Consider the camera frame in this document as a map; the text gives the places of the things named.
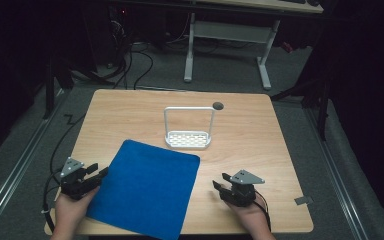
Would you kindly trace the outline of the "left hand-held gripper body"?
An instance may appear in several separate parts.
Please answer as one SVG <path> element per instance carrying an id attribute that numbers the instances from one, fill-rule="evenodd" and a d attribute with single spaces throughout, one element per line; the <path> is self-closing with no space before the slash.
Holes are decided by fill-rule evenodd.
<path id="1" fill-rule="evenodd" d="M 60 173 L 61 192 L 74 200 L 80 200 L 91 191 L 88 190 L 86 175 L 89 174 L 86 173 L 84 163 L 68 157 Z"/>

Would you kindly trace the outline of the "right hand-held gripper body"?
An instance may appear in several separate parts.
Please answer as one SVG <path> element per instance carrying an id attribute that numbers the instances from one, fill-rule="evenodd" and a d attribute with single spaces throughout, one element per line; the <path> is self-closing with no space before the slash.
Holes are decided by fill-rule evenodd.
<path id="1" fill-rule="evenodd" d="M 231 176 L 231 188 L 221 193 L 221 199 L 238 207 L 249 206 L 256 199 L 255 184 L 264 184 L 265 180 L 246 170 Z"/>

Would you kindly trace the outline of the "blue cloth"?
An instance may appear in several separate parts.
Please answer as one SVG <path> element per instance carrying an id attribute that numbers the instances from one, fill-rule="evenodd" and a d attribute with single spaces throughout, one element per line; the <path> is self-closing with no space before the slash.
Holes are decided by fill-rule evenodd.
<path id="1" fill-rule="evenodd" d="M 87 216 L 160 240 L 177 240 L 199 165 L 196 155 L 126 140 Z"/>

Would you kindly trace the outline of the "person's right hand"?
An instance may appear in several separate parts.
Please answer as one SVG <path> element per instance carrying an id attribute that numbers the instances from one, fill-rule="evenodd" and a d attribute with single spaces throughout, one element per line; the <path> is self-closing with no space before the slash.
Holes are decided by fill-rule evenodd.
<path id="1" fill-rule="evenodd" d="M 247 207 L 238 207 L 231 203 L 227 206 L 235 213 L 241 225 L 248 231 L 270 231 L 266 217 L 267 204 L 263 197 L 257 195 L 256 199 Z"/>

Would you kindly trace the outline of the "person's left hand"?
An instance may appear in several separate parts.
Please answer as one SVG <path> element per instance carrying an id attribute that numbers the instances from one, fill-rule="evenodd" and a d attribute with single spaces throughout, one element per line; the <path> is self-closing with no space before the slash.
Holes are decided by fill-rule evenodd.
<path id="1" fill-rule="evenodd" d="M 61 193 L 56 200 L 54 234 L 73 234 L 85 217 L 88 206 L 98 191 L 99 187 L 96 187 L 80 200 L 73 200 L 68 195 Z"/>

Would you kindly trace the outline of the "black metal stand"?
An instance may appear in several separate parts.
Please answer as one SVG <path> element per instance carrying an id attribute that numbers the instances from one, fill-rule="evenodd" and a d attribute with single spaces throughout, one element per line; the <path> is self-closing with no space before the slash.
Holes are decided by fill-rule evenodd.
<path id="1" fill-rule="evenodd" d="M 74 86 L 69 62 L 59 56 L 51 56 L 46 65 L 45 119 L 50 118 L 55 108 L 55 82 L 58 82 L 62 89 L 71 90 Z"/>
<path id="2" fill-rule="evenodd" d="M 318 136 L 325 141 L 326 119 L 328 117 L 328 100 L 332 80 L 330 78 L 316 78 L 304 83 L 299 83 L 283 92 L 270 97 L 272 101 L 279 101 L 288 96 L 303 94 L 301 105 L 303 108 L 318 108 L 318 117 L 316 120 L 316 132 Z"/>

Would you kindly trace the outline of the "white desk with metal legs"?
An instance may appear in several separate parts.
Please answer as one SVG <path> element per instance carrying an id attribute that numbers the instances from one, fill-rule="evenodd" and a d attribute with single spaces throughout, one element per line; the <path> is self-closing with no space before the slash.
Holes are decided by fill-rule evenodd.
<path id="1" fill-rule="evenodd" d="M 311 5 L 310 0 L 188 0 L 191 7 L 240 7 L 250 10 L 261 10 L 273 14 L 298 14 L 318 16 L 324 12 L 319 5 Z M 280 18 L 276 17 L 271 26 L 259 27 L 245 24 L 222 23 L 220 21 L 196 20 L 196 10 L 190 13 L 188 52 L 185 62 L 184 81 L 190 83 L 193 79 L 194 40 L 196 38 L 229 40 L 263 44 L 265 49 L 256 58 L 262 86 L 271 89 L 271 82 L 266 68 L 266 61 L 278 32 Z"/>

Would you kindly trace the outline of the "metal floor rail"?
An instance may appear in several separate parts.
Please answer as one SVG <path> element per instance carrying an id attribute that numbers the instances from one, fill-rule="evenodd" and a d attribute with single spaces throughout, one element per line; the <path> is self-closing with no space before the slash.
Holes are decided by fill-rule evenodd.
<path id="1" fill-rule="evenodd" d="M 55 112 L 65 101 L 69 90 L 58 90 L 56 106 L 49 115 L 45 113 L 45 91 L 39 93 L 36 102 L 12 128 L 0 147 L 0 216 L 16 191 Z"/>
<path id="2" fill-rule="evenodd" d="M 334 161 L 333 155 L 325 140 L 322 139 L 318 132 L 317 120 L 314 112 L 310 109 L 303 110 L 307 121 L 310 124 L 313 134 L 315 135 L 318 145 L 322 152 L 322 159 L 325 162 L 328 175 L 332 182 L 332 187 L 335 191 L 342 212 L 346 218 L 349 228 L 355 240 L 369 240 L 367 232 L 361 222 L 360 216 L 356 210 L 354 201 L 352 200 L 341 174 Z"/>

